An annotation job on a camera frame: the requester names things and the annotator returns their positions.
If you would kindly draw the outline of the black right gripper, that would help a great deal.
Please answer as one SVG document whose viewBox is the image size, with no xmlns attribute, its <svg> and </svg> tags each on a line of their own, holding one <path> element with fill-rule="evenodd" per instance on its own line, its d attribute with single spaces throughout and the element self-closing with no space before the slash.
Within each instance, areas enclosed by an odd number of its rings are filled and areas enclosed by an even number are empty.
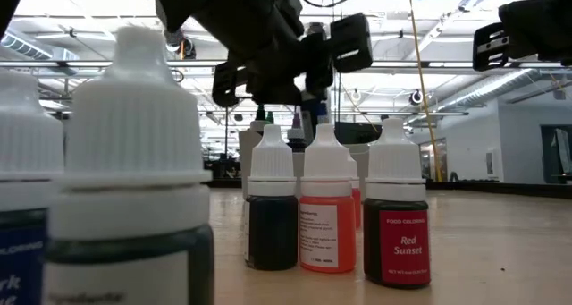
<svg viewBox="0 0 572 305">
<path fill-rule="evenodd" d="M 500 20 L 475 31 L 473 69 L 500 68 L 510 59 L 572 65 L 572 0 L 521 0 L 499 8 Z"/>
</svg>

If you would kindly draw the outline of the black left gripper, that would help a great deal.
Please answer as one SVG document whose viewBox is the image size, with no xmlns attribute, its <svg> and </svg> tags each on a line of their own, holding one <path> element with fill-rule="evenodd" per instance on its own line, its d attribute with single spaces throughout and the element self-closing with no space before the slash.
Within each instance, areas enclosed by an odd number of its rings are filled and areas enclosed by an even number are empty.
<svg viewBox="0 0 572 305">
<path fill-rule="evenodd" d="M 327 99 L 335 72 L 356 72 L 372 63 L 369 23 L 363 13 L 334 21 L 328 29 L 311 22 L 299 38 L 274 39 L 252 59 L 229 58 L 216 65 L 212 98 L 218 106 L 235 106 L 239 103 L 236 88 L 244 85 L 257 104 L 299 106 L 302 90 Z M 301 74 L 303 89 L 295 84 Z"/>
</svg>

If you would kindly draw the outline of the large purple-capped colouring bottle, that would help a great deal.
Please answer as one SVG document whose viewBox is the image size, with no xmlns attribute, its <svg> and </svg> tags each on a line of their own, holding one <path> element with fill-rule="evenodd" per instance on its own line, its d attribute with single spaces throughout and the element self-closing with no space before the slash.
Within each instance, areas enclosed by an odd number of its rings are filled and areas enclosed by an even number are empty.
<svg viewBox="0 0 572 305">
<path fill-rule="evenodd" d="M 287 139 L 288 146 L 291 147 L 294 153 L 301 153 L 305 151 L 307 144 L 298 114 L 294 114 L 293 116 L 292 125 L 287 130 Z"/>
</svg>

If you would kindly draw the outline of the small orange dropper bottle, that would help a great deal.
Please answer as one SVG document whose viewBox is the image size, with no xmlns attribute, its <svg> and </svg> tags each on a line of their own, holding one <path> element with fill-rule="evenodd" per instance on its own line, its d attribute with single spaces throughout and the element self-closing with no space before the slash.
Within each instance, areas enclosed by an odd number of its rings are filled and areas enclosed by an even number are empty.
<svg viewBox="0 0 572 305">
<path fill-rule="evenodd" d="M 321 273 L 352 271 L 357 262 L 356 218 L 349 150 L 331 124 L 316 126 L 300 178 L 299 256 L 303 268 Z"/>
</svg>

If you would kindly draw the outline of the small Red Sunset dropper bottle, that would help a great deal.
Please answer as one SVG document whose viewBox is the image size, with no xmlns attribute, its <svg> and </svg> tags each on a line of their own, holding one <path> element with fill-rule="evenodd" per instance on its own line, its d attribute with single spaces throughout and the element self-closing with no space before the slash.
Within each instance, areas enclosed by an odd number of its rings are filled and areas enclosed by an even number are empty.
<svg viewBox="0 0 572 305">
<path fill-rule="evenodd" d="M 388 118 L 369 148 L 363 202 L 367 280 L 398 289 L 431 283 L 428 208 L 419 147 L 406 136 L 401 119 Z"/>
</svg>

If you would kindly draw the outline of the white column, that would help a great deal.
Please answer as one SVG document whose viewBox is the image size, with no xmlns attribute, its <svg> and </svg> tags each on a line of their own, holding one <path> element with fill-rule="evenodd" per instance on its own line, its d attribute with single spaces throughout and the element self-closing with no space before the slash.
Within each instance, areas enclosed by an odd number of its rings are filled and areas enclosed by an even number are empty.
<svg viewBox="0 0 572 305">
<path fill-rule="evenodd" d="M 321 98 L 315 98 L 313 95 L 308 93 L 306 90 L 301 92 L 300 109 L 301 109 L 302 122 L 303 122 L 305 131 L 315 132 L 315 127 L 317 126 L 317 124 L 315 123 L 315 118 L 313 116 L 313 108 L 314 108 L 314 104 L 316 101 L 327 101 L 328 102 L 328 108 L 330 111 L 330 121 L 331 121 L 331 109 L 330 109 L 331 100 L 329 98 L 329 90 L 327 90 L 327 95 L 328 95 L 327 99 L 321 99 Z"/>
</svg>

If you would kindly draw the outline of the long ceiling light strip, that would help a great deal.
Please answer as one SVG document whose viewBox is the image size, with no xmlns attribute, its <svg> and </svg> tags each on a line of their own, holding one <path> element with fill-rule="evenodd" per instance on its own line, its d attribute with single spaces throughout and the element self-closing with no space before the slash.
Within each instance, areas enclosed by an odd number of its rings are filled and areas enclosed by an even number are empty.
<svg viewBox="0 0 572 305">
<path fill-rule="evenodd" d="M 215 67 L 222 64 L 220 60 L 190 60 L 190 61 L 168 61 L 171 67 Z M 0 61 L 0 67 L 16 68 L 16 67 L 29 67 L 29 68 L 101 68 L 107 67 L 111 64 L 110 61 Z M 431 69 L 472 69 L 472 64 L 467 61 L 422 61 L 422 68 Z M 413 61 L 374 61 L 370 68 L 389 68 L 389 69 L 406 69 L 417 68 L 417 62 Z M 565 69 L 565 66 L 559 63 L 550 62 L 509 62 L 501 66 L 502 69 Z"/>
</svg>

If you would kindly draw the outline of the grey plastic tray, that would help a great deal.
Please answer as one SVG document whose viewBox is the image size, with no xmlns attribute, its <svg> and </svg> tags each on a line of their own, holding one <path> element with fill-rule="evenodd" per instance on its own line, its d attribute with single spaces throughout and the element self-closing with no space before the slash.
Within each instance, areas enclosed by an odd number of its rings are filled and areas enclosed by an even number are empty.
<svg viewBox="0 0 572 305">
<path fill-rule="evenodd" d="M 250 129 L 239 132 L 240 167 L 244 199 L 248 196 L 248 177 L 251 174 L 252 149 L 259 143 L 262 137 L 261 132 L 252 131 Z M 358 195 L 355 197 L 356 202 L 361 202 L 366 193 L 365 178 L 368 173 L 369 143 L 350 144 L 347 145 L 347 148 L 352 158 L 356 161 L 357 176 L 353 176 L 352 178 L 352 187 L 358 191 Z M 295 196 L 299 199 L 301 197 L 301 183 L 299 178 L 304 174 L 304 151 L 302 149 L 293 149 L 293 167 L 294 175 L 297 177 Z"/>
</svg>

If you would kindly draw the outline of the dark window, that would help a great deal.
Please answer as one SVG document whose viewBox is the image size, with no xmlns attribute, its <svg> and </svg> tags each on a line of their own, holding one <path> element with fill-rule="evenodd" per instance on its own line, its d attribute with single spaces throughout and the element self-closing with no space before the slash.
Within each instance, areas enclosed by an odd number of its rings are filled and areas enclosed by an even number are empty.
<svg viewBox="0 0 572 305">
<path fill-rule="evenodd" d="M 542 125 L 541 135 L 544 181 L 572 183 L 572 125 Z"/>
</svg>

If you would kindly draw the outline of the glass door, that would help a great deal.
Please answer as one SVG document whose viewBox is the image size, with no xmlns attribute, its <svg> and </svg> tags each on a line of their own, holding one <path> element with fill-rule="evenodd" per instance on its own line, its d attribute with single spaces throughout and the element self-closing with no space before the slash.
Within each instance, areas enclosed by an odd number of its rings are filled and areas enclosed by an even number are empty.
<svg viewBox="0 0 572 305">
<path fill-rule="evenodd" d="M 448 181 L 446 139 L 437 139 L 435 146 L 431 141 L 427 141 L 421 143 L 419 148 L 423 177 L 432 181 L 437 181 L 438 177 L 441 177 L 442 182 Z"/>
</svg>

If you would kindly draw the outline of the small black dropper bottle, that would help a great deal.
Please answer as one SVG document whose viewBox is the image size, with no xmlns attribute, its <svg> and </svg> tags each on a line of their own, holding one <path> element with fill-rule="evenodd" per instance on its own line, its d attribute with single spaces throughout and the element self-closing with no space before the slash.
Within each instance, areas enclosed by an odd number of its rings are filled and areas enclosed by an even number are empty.
<svg viewBox="0 0 572 305">
<path fill-rule="evenodd" d="M 252 149 L 245 199 L 244 261 L 256 270 L 279 271 L 298 262 L 299 200 L 293 154 L 281 127 L 267 124 Z"/>
</svg>

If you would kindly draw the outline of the small dark green dropper bottle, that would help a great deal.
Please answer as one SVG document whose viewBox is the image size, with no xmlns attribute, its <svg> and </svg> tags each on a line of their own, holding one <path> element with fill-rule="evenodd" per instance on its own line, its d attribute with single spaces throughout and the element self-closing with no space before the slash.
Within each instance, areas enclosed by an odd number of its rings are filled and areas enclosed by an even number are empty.
<svg viewBox="0 0 572 305">
<path fill-rule="evenodd" d="M 42 305 L 214 305 L 210 180 L 164 37 L 121 28 L 111 65 L 73 95 Z"/>
</svg>

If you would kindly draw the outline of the small dark blue dropper bottle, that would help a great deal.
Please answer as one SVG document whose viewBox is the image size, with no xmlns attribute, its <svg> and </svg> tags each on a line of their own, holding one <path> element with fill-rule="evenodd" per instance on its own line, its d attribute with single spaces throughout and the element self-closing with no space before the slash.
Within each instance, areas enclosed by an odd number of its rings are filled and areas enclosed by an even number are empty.
<svg viewBox="0 0 572 305">
<path fill-rule="evenodd" d="M 0 305 L 39 305 L 46 217 L 63 170 L 63 125 L 30 75 L 0 72 Z"/>
</svg>

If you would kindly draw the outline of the black table frame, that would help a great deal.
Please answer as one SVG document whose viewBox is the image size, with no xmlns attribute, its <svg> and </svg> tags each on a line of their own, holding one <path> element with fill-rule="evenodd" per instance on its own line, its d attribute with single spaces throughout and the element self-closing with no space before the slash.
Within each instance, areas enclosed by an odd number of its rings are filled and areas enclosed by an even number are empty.
<svg viewBox="0 0 572 305">
<path fill-rule="evenodd" d="M 214 179 L 207 182 L 209 188 L 239 189 L 242 196 L 241 179 Z M 295 194 L 301 197 L 305 184 L 296 186 Z M 503 182 L 429 182 L 424 186 L 430 191 L 477 191 L 495 194 L 521 195 L 542 198 L 572 199 L 572 185 L 563 184 L 518 184 Z"/>
</svg>

